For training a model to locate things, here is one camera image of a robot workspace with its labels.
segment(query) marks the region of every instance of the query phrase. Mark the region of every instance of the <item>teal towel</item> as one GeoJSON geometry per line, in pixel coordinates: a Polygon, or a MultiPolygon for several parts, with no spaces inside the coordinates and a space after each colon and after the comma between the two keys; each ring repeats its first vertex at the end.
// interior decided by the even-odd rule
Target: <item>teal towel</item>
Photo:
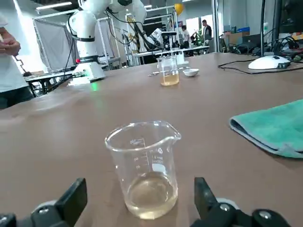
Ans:
{"type": "Polygon", "coordinates": [[[303,100],[234,116],[230,127],[270,153],[303,158],[303,100]]]}

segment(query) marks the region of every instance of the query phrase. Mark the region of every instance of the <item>hand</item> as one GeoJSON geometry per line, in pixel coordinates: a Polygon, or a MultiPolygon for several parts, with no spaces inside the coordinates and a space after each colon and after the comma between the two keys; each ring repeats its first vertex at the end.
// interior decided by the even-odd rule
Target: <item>hand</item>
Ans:
{"type": "Polygon", "coordinates": [[[20,43],[15,39],[8,38],[4,39],[4,42],[0,42],[0,53],[17,56],[20,49],[20,43]]]}

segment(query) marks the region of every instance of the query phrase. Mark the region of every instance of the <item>table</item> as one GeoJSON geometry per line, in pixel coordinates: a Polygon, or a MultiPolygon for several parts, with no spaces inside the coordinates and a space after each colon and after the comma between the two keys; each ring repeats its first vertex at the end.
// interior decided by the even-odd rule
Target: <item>table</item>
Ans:
{"type": "MultiPolygon", "coordinates": [[[[111,63],[113,63],[114,61],[120,61],[120,58],[116,58],[113,59],[111,62],[109,61],[109,65],[111,63]]],[[[105,68],[107,67],[107,64],[102,64],[101,67],[105,68]]],[[[31,75],[28,77],[24,77],[25,81],[28,83],[29,88],[31,89],[34,97],[36,97],[36,93],[35,93],[35,86],[33,86],[34,82],[39,82],[41,84],[42,87],[42,94],[45,95],[46,93],[56,89],[58,86],[60,86],[62,83],[64,83],[65,81],[73,78],[73,77],[78,77],[77,75],[73,75],[74,70],[72,71],[66,71],[64,72],[56,72],[56,73],[50,73],[50,74],[46,74],[46,75],[42,75],[42,76],[35,76],[35,75],[31,75]],[[51,85],[51,87],[45,86],[45,83],[48,82],[50,79],[54,79],[57,77],[63,77],[61,80],[59,80],[58,82],[56,80],[54,84],[51,85]]]]}
{"type": "MultiPolygon", "coordinates": [[[[180,49],[180,48],[173,48],[173,53],[176,53],[176,52],[185,52],[185,51],[194,51],[194,50],[202,50],[202,49],[208,49],[209,46],[197,46],[197,47],[193,47],[193,48],[188,48],[188,49],[180,49]]],[[[147,51],[147,52],[143,52],[143,53],[136,53],[134,54],[133,56],[135,58],[142,58],[145,57],[145,56],[150,56],[150,55],[164,55],[164,54],[168,54],[168,53],[171,53],[171,51],[147,51]]]]}
{"type": "Polygon", "coordinates": [[[86,177],[89,204],[78,227],[188,227],[198,218],[194,177],[203,176],[217,197],[235,201],[244,212],[271,208],[293,227],[302,226],[302,161],[270,155],[228,125],[236,114],[301,99],[302,72],[250,76],[217,68],[249,58],[229,53],[188,58],[199,76],[180,74],[174,87],[147,76],[156,64],[107,71],[96,83],[61,86],[0,111],[1,212],[24,217],[86,177]],[[103,144],[117,126],[149,120],[168,121],[182,134],[173,150],[178,203],[155,221],[126,210],[103,144]]]}
{"type": "Polygon", "coordinates": [[[121,58],[120,57],[108,58],[108,69],[109,70],[112,70],[112,65],[116,61],[118,61],[119,62],[119,66],[122,67],[122,65],[121,65],[121,58]]]}
{"type": "Polygon", "coordinates": [[[60,84],[62,84],[63,82],[65,82],[67,79],[70,79],[72,77],[73,71],[67,71],[67,72],[59,72],[59,73],[51,73],[51,74],[47,74],[47,75],[42,75],[42,76],[28,76],[28,77],[24,77],[25,81],[28,83],[34,97],[36,97],[36,93],[35,93],[35,89],[33,86],[34,82],[39,82],[42,86],[42,94],[45,95],[49,88],[48,86],[45,86],[45,83],[48,82],[50,79],[54,79],[57,77],[63,77],[65,76],[66,78],[63,80],[60,80],[59,82],[56,82],[55,84],[52,85],[53,87],[57,87],[60,84]]]}

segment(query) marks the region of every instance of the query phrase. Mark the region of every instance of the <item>ceiling light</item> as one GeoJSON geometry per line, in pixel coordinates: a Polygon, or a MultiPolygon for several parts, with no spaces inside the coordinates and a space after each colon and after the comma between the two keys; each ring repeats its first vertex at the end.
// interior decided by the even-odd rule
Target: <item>ceiling light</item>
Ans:
{"type": "Polygon", "coordinates": [[[58,4],[53,4],[53,5],[48,5],[48,6],[40,6],[37,7],[37,10],[41,10],[41,9],[50,9],[50,8],[55,8],[55,7],[59,7],[59,6],[68,6],[71,5],[71,2],[62,2],[62,3],[58,3],[58,4]]]}

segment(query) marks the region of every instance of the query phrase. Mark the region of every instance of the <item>small glass beaker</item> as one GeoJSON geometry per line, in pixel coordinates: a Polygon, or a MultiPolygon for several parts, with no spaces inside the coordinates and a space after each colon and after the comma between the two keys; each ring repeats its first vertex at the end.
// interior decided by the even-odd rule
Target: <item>small glass beaker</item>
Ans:
{"type": "Polygon", "coordinates": [[[177,58],[175,56],[167,56],[158,58],[158,67],[161,76],[161,84],[170,86],[179,83],[179,72],[177,58]]]}
{"type": "Polygon", "coordinates": [[[125,204],[141,219],[161,217],[177,201],[172,145],[179,139],[180,133],[163,121],[131,123],[105,138],[125,204]]]}

